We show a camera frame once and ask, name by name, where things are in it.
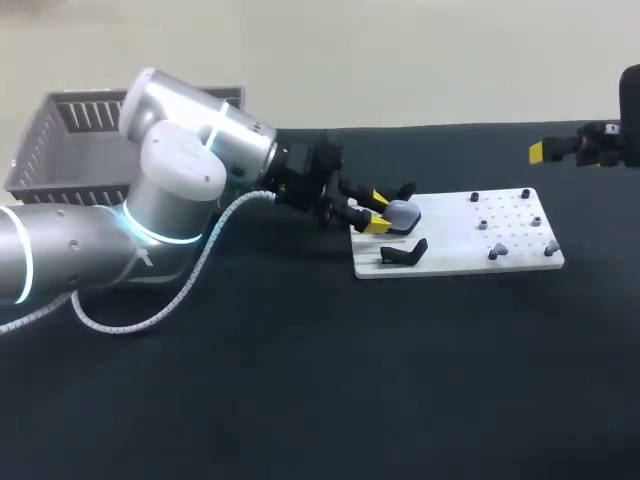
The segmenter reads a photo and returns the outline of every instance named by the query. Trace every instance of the black table surface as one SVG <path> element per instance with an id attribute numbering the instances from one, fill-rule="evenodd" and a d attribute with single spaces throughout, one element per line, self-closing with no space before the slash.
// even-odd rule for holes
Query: black table surface
<path id="1" fill-rule="evenodd" d="M 536 188 L 564 267 L 357 280 L 346 231 L 247 205 L 156 328 L 65 306 L 0 337 L 0 476 L 638 478 L 640 172 L 527 163 L 577 125 L 332 131 L 366 183 Z M 87 311 L 135 323 L 172 294 Z"/>

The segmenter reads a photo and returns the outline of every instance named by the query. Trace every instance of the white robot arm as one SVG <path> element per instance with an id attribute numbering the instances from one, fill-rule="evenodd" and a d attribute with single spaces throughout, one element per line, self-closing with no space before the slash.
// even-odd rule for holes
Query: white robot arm
<path id="1" fill-rule="evenodd" d="M 417 207 L 406 202 L 412 185 L 390 200 L 353 188 L 338 178 L 336 145 L 326 139 L 279 145 L 273 127 L 158 70 L 143 71 L 133 83 L 119 129 L 141 152 L 122 205 L 0 207 L 0 298 L 22 303 L 175 278 L 189 265 L 227 184 L 268 190 L 277 203 L 359 231 L 406 234 L 419 221 Z M 347 198 L 366 209 L 352 208 Z"/>

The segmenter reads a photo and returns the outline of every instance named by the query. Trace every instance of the white cable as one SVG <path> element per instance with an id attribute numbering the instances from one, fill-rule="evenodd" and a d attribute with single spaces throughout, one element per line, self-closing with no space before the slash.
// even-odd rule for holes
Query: white cable
<path id="1" fill-rule="evenodd" d="M 41 309 L 36 310 L 35 312 L 30 313 L 29 315 L 25 315 L 22 318 L 14 320 L 13 322 L 9 322 L 9 323 L 5 323 L 4 325 L 0 325 L 0 335 L 4 335 L 5 333 L 9 333 L 9 332 L 11 332 L 13 330 L 16 330 L 16 329 L 20 328 L 20 327 L 24 327 L 25 325 L 28 325 L 29 323 L 31 323 L 31 322 L 33 322 L 35 320 L 38 320 L 38 319 L 44 317 L 45 315 L 49 315 L 56 308 L 58 308 L 61 305 L 63 305 L 64 302 L 66 302 L 69 299 L 70 296 L 71 296 L 70 293 L 63 293 L 58 298 L 56 298 L 53 302 L 51 302 L 48 305 L 45 305 Z"/>
<path id="2" fill-rule="evenodd" d="M 187 282 L 184 284 L 184 286 L 178 292 L 178 294 L 173 298 L 173 300 L 171 300 L 171 302 L 169 302 L 169 304 L 166 307 L 164 307 L 162 310 L 156 313 L 153 317 L 148 318 L 144 322 L 140 322 L 135 325 L 129 325 L 128 327 L 110 327 L 107 325 L 101 325 L 91 320 L 87 316 L 87 314 L 84 312 L 84 310 L 82 309 L 82 306 L 80 305 L 80 299 L 78 298 L 77 290 L 73 292 L 73 295 L 71 295 L 71 303 L 73 304 L 73 309 L 76 315 L 82 321 L 82 323 L 84 323 L 87 327 L 102 333 L 110 333 L 112 335 L 122 335 L 126 333 L 138 332 L 152 325 L 155 325 L 160 320 L 162 320 L 167 315 L 169 315 L 180 304 L 180 302 L 182 302 L 182 300 L 184 300 L 184 298 L 187 296 L 187 294 L 191 290 L 191 287 L 193 287 L 193 284 L 197 280 L 198 275 L 200 274 L 200 270 L 202 270 L 202 267 L 207 261 L 207 257 L 209 256 L 209 253 L 211 252 L 213 245 L 216 243 L 216 240 L 218 239 L 218 235 L 220 235 L 222 228 L 224 227 L 225 223 L 227 223 L 227 220 L 233 214 L 233 212 L 235 212 L 235 210 L 240 205 L 242 205 L 243 203 L 249 200 L 264 199 L 264 200 L 273 201 L 274 198 L 275 198 L 275 195 L 270 192 L 249 192 L 242 195 L 241 197 L 238 197 L 231 205 L 229 205 L 227 209 L 223 212 L 222 216 L 218 220 L 218 223 L 216 224 L 213 231 L 211 232 L 211 235 L 209 236 L 209 239 L 207 240 L 207 243 L 204 246 L 204 249 L 202 250 L 202 254 L 200 255 L 200 258 L 198 258 L 198 261 L 196 262 L 196 265 L 193 268 L 193 272 L 191 272 L 191 275 L 189 276 L 189 279 L 187 280 Z"/>

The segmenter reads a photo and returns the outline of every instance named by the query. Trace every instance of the white pegboard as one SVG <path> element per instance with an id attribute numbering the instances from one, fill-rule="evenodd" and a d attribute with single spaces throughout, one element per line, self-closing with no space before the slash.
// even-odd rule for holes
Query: white pegboard
<path id="1" fill-rule="evenodd" d="M 521 198 L 522 188 L 478 192 L 478 202 L 470 200 L 472 192 L 414 195 L 411 202 L 422 212 L 422 219 L 410 235 L 371 235 L 351 229 L 356 276 L 361 279 L 426 277 L 472 273 L 553 270 L 562 267 L 562 251 L 544 255 L 555 238 L 538 194 Z M 532 225 L 540 217 L 538 227 Z M 488 222 L 481 230 L 482 220 Z M 413 250 L 426 238 L 429 249 L 414 267 L 382 264 L 380 247 Z M 509 254 L 489 259 L 489 251 L 502 243 Z"/>

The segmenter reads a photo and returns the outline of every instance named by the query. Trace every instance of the gray plastic basket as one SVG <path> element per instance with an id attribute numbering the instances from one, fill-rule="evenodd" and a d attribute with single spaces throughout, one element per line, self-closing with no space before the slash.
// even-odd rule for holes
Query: gray plastic basket
<path id="1" fill-rule="evenodd" d="M 242 108 L 242 87 L 203 88 Z M 4 188 L 23 203 L 116 205 L 139 149 L 118 132 L 126 90 L 47 94 L 20 139 Z"/>

